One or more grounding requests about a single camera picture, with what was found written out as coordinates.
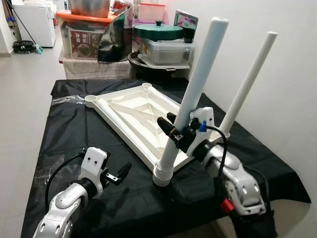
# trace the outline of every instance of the white pvc pipe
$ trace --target white pvc pipe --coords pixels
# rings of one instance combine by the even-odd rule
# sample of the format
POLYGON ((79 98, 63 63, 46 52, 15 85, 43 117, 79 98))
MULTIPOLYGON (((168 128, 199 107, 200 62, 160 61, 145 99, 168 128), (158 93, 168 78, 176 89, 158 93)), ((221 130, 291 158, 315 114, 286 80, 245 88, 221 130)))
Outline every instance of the white pvc pipe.
MULTIPOLYGON (((179 108, 174 126, 181 131, 189 123, 190 112, 196 109, 203 87, 219 50, 228 20, 214 17, 211 20, 201 55, 196 63, 179 108)), ((169 139, 162 158, 153 170, 153 181, 159 186, 167 186, 173 175, 174 162, 178 153, 175 143, 169 139)))
POLYGON ((276 32, 268 32, 262 46, 255 57, 247 75, 245 76, 236 96, 234 97, 227 114, 225 115, 219 129, 225 134, 226 137, 230 136, 230 129, 236 119, 257 75, 262 68, 262 65, 277 37, 276 32))

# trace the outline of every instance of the red button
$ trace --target red button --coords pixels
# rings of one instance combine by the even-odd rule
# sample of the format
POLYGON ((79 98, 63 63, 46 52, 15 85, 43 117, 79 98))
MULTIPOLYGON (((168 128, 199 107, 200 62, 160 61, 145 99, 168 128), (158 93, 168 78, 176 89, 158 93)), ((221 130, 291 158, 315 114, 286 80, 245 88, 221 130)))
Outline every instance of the red button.
POLYGON ((229 214, 234 210, 233 204, 227 198, 221 203, 220 206, 226 214, 229 214))

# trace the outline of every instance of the mop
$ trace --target mop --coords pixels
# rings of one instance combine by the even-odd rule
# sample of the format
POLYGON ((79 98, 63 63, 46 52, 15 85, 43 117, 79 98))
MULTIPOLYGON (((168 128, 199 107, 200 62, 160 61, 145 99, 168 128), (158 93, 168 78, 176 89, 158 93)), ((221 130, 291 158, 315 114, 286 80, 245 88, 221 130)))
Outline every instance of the mop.
POLYGON ((10 3, 9 0, 6 0, 6 2, 8 3, 8 5, 11 7, 11 9, 14 11, 15 15, 17 16, 17 18, 20 20, 22 26, 24 27, 24 29, 26 30, 26 32, 29 34, 29 36, 31 37, 32 41, 35 44, 35 48, 36 48, 36 52, 38 54, 41 54, 43 52, 43 48, 39 45, 36 44, 35 40, 33 39, 33 37, 31 36, 30 32, 28 31, 28 29, 26 29, 25 25, 23 24, 23 21, 20 19, 19 15, 16 13, 16 11, 14 10, 14 7, 12 6, 12 4, 10 3))

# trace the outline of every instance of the white wall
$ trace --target white wall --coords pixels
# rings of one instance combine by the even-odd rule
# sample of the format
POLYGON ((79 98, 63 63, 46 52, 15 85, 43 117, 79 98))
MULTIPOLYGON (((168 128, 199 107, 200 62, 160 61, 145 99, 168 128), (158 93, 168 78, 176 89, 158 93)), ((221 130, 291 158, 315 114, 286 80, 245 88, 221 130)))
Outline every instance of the white wall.
POLYGON ((2 1, 0 1, 0 54, 11 53, 14 38, 6 22, 2 1))
POLYGON ((56 5, 57 10, 65 9, 64 0, 53 0, 53 3, 56 5))
POLYGON ((281 238, 316 238, 317 59, 315 0, 161 0, 199 18, 200 54, 213 16, 229 27, 204 92, 225 111, 267 31, 279 33, 237 121, 299 175, 313 203, 273 203, 281 238))

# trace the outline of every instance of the black plastic sheet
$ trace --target black plastic sheet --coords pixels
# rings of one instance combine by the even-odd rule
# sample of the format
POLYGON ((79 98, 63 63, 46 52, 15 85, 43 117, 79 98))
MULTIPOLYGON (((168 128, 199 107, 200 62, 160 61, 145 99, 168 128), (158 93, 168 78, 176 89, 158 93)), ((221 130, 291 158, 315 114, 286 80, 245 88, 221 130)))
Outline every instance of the black plastic sheet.
POLYGON ((132 51, 132 5, 115 14, 119 12, 122 13, 110 23, 100 39, 99 63, 125 61, 132 51))
MULTIPOLYGON (((216 203, 212 179, 198 161, 193 160, 177 171, 168 187, 158 188, 152 183, 150 170, 93 109, 73 100, 60 100, 74 95, 84 98, 105 94, 143 82, 60 80, 55 83, 24 218, 23 238, 32 237, 45 214, 44 193, 50 174, 64 160, 90 146, 111 153, 107 163, 110 173, 115 174, 127 162, 132 163, 132 169, 120 186, 110 185, 83 211, 75 223, 73 238, 164 237, 225 216, 216 203)), ((185 79, 150 83, 179 103, 187 86, 185 79)), ((207 106, 213 107, 215 125, 219 126, 224 112, 202 94, 198 107, 207 106)), ((236 122, 228 150, 267 177, 271 200, 311 202, 296 172, 236 122)), ((78 178, 80 165, 78 159, 59 172, 51 184, 50 199, 78 178)), ((254 177, 262 187, 261 178, 254 177)))

